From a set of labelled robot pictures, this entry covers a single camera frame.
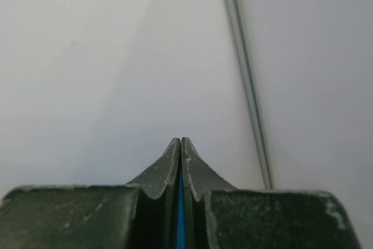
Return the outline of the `blue t shirt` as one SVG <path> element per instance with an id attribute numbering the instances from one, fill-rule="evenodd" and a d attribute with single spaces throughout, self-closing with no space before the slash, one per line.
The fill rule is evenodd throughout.
<path id="1" fill-rule="evenodd" d="M 182 165 L 180 165 L 180 176 L 178 180 L 178 210 L 177 210 L 177 221 L 176 221 L 176 249 L 187 248 L 187 238 L 185 230 L 185 201 L 184 201 L 184 178 Z"/>

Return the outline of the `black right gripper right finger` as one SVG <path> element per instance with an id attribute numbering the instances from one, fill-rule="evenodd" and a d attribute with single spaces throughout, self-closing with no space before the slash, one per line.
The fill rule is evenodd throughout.
<path id="1" fill-rule="evenodd" d="M 181 141 L 188 248 L 360 248 L 344 207 L 325 191 L 239 189 Z"/>

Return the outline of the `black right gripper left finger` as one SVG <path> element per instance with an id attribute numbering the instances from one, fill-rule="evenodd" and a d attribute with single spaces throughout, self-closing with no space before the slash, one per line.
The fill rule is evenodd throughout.
<path id="1" fill-rule="evenodd" d="M 124 185 L 21 186 L 1 201 L 2 248 L 174 248 L 181 141 Z"/>

